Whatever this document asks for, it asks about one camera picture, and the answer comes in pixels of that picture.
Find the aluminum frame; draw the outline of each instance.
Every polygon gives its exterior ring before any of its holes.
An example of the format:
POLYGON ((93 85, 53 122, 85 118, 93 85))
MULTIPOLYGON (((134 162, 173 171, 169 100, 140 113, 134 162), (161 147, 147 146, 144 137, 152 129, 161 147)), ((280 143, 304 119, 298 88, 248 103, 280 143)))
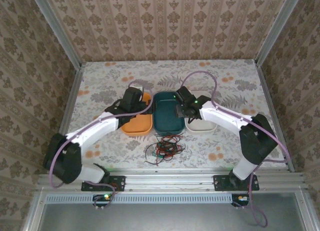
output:
POLYGON ((299 0, 285 0, 255 60, 262 66, 299 0))
MULTIPOLYGON (((122 194, 233 194, 246 193, 239 191, 215 191, 213 175, 226 175, 228 169, 224 168, 153 168, 153 169, 115 169, 111 175, 126 176, 125 191, 122 194)), ((307 231, 319 231, 320 225, 307 192, 302 173, 288 172, 285 169, 262 168, 256 172, 259 180, 259 191, 253 193, 294 193, 302 221, 307 231)), ((48 194, 79 195, 81 182, 73 182, 59 189, 53 189, 48 182, 48 175, 39 177, 36 194, 34 196, 23 231, 37 231, 46 206, 48 194)), ((105 194, 105 192, 85 192, 86 194, 105 194)))
POLYGON ((77 94, 79 92, 80 84, 84 76, 84 70, 85 70, 85 65, 83 65, 81 69, 75 73, 71 91, 68 97, 68 101, 66 102, 64 114, 63 114, 62 121, 59 128, 59 133, 62 135, 65 135, 68 132, 69 125, 72 118, 72 113, 74 111, 76 100, 77 100, 77 94))
POLYGON ((74 46, 72 45, 65 30, 62 28, 63 26, 60 25, 60 22, 55 14, 53 8, 49 4, 49 1, 48 0, 34 0, 34 1, 38 5, 41 13, 45 17, 46 21, 50 25, 55 36, 59 40, 59 43, 63 47, 66 55, 70 59, 75 70, 79 71, 80 67, 81 67, 81 58, 79 57, 78 53, 74 49, 74 46))

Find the patterned wallpaper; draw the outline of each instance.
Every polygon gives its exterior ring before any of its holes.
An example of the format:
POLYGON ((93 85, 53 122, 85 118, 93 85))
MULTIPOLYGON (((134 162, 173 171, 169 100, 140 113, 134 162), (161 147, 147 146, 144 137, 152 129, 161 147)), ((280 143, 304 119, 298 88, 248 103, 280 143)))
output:
POLYGON ((254 59, 285 0, 48 0, 83 62, 254 59))
POLYGON ((262 65, 297 171, 320 214, 320 0, 299 0, 262 65))
POLYGON ((75 70, 34 0, 0 0, 0 230, 19 230, 75 70))

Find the white bowl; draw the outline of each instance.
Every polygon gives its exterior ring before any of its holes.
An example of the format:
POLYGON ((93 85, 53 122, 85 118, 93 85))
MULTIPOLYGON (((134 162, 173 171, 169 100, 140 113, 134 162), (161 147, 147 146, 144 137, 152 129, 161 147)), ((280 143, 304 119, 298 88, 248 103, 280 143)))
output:
MULTIPOLYGON (((201 95, 211 97, 210 93, 207 91, 190 91, 196 98, 199 98, 201 95)), ((188 133, 193 135, 203 135, 213 133, 218 125, 216 123, 205 121, 202 119, 194 119, 191 123, 188 123, 188 118, 184 119, 185 127, 188 133)))

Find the black mounting bracket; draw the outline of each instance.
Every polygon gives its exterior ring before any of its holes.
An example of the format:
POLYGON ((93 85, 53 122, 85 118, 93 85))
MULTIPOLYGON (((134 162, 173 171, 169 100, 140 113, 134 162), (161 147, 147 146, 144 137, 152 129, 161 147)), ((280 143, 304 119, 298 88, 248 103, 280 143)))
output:
MULTIPOLYGON (((136 113, 144 110, 148 107, 150 100, 148 102, 140 101, 142 91, 135 87, 128 87, 123 95, 123 98, 115 101, 111 106, 107 107, 104 111, 110 112, 113 115, 122 115, 136 113)), ((141 115, 150 115, 154 113, 155 106, 152 105, 147 111, 141 113, 141 115)), ((130 122, 135 116, 121 116, 118 117, 118 128, 124 124, 130 122)))
MULTIPOLYGON (((116 192, 123 192, 125 191, 125 186, 126 186, 126 176, 109 176, 107 184, 113 186, 116 192)), ((112 192, 112 189, 107 186, 97 186, 97 185, 91 185, 87 182, 83 182, 81 185, 81 191, 112 192)))
MULTIPOLYGON (((213 185, 215 191, 248 191, 250 183, 250 176, 245 180, 237 183, 237 186, 231 182, 230 175, 214 175, 213 176, 213 185)), ((258 191, 259 182, 256 175, 253 175, 252 179, 252 190, 258 191)))

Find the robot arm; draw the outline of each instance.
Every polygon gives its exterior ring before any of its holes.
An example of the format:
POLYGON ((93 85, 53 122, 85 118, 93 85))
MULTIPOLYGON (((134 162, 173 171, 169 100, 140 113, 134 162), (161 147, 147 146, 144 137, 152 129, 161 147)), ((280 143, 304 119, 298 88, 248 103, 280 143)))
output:
POLYGON ((218 104, 214 105, 209 97, 196 98, 185 86, 176 92, 176 99, 180 104, 176 106, 178 117, 189 118, 189 122, 192 119, 211 121, 240 138, 242 158, 229 174, 232 183, 246 180, 278 145, 267 134, 246 121, 251 121, 275 135, 268 120, 261 114, 251 117, 218 104))
MULTIPOLYGON (((107 107, 99 117, 86 126, 66 135, 56 133, 51 138, 48 151, 44 157, 44 168, 50 170, 59 148, 71 139, 54 163, 53 174, 65 184, 70 184, 74 180, 108 184, 110 173, 98 164, 82 164, 82 157, 92 144, 108 133, 119 129, 135 117, 135 115, 128 114, 141 112, 148 107, 146 102, 141 101, 142 95, 143 92, 140 89, 129 87, 122 99, 107 107)), ((151 113, 152 108, 149 108, 141 114, 151 113)))

